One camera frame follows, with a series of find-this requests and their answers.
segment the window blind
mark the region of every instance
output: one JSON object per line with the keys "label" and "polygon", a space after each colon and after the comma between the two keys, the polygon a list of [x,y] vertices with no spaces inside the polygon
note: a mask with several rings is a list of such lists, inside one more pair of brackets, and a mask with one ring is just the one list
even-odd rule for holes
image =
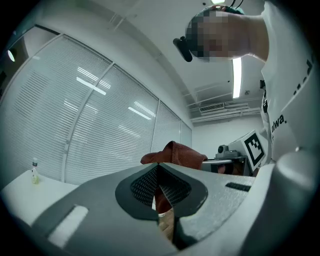
{"label": "window blind", "polygon": [[156,117],[151,152],[159,152],[170,141],[180,143],[180,119],[162,102]]}
{"label": "window blind", "polygon": [[181,144],[192,148],[192,130],[181,121]]}
{"label": "window blind", "polygon": [[75,125],[65,181],[90,179],[140,164],[150,153],[158,100],[114,65],[97,85]]}
{"label": "window blind", "polygon": [[56,38],[16,75],[0,106],[3,176],[31,168],[61,180],[70,128],[94,80],[110,64],[66,36]]}

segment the air vent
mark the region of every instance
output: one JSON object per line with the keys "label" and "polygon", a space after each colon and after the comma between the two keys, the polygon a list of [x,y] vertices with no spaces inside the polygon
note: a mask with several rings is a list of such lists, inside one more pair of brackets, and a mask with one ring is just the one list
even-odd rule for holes
{"label": "air vent", "polygon": [[200,112],[206,113],[206,112],[211,112],[211,111],[216,111],[216,110],[223,110],[224,108],[225,108],[224,103],[217,103],[217,104],[212,104],[212,105],[200,107]]}

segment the ceiling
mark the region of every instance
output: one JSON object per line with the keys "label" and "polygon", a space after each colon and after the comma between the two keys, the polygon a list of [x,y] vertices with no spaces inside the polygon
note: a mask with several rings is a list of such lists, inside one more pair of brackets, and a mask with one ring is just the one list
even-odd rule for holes
{"label": "ceiling", "polygon": [[[109,19],[113,29],[121,29],[136,39],[167,71],[185,98],[190,117],[200,116],[199,107],[232,101],[233,66],[231,60],[205,63],[197,58],[186,62],[173,44],[184,35],[191,17],[210,0],[79,0],[80,7]],[[225,0],[230,5],[232,0]],[[259,15],[263,0],[244,0],[241,8],[247,15]],[[242,58],[242,83],[237,101],[259,107],[263,91],[263,63],[250,56]]]}

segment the small bottle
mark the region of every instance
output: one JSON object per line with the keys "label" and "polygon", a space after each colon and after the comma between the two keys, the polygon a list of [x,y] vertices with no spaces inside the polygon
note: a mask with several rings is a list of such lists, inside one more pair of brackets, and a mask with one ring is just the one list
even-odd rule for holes
{"label": "small bottle", "polygon": [[36,167],[38,166],[38,159],[36,159],[35,157],[33,158],[32,161],[32,177],[31,177],[31,181],[33,184],[38,184],[39,183],[39,176],[38,176],[38,172],[36,170]]}

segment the white table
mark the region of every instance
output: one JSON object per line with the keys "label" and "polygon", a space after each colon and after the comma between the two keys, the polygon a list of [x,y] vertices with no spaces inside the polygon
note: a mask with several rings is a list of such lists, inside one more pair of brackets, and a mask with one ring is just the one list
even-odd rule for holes
{"label": "white table", "polygon": [[42,175],[33,184],[31,177],[27,170],[0,192],[8,211],[30,226],[45,209],[78,187]]}

